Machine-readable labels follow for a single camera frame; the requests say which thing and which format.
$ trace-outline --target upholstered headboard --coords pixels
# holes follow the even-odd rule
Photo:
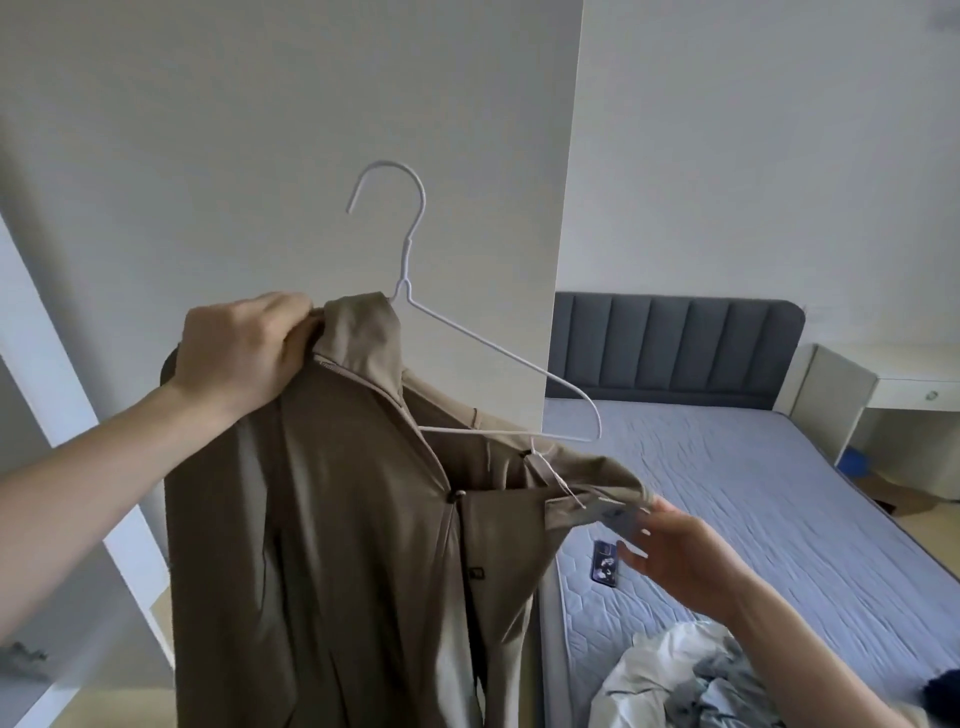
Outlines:
[[[547,368],[597,400],[772,409],[804,319],[787,301],[558,293]],[[576,397],[549,380],[546,396]]]

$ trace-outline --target brown jacket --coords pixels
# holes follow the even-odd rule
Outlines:
[[[381,294],[324,311],[284,393],[166,479],[178,726],[516,726],[572,499],[529,437],[420,433],[516,428],[404,371]],[[647,502],[608,458],[538,449],[581,500]]]

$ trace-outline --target wooden floor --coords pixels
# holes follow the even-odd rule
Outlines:
[[[932,511],[904,516],[898,521],[926,550],[960,577],[960,505],[939,505]],[[169,629],[169,592],[160,598],[154,612],[160,624]],[[527,694],[523,700],[523,722],[527,724],[532,713],[531,695],[536,693],[532,690],[530,675],[524,677],[524,692]],[[54,726],[175,728],[174,695],[172,691],[83,691],[70,703]]]

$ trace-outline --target hand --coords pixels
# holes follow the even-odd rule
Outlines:
[[[728,626],[745,593],[762,583],[720,534],[662,497],[649,514],[640,514],[633,543],[647,556],[621,541],[616,551],[624,564],[649,576],[688,609]]]
[[[312,307],[302,293],[266,293],[190,310],[169,385],[232,425],[273,400],[303,366],[321,320],[309,315]]]

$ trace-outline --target person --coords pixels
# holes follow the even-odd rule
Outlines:
[[[0,480],[0,639],[178,463],[275,398],[322,314],[297,293],[191,310],[173,377]],[[725,624],[790,728],[909,728],[709,525],[657,498],[621,560]]]

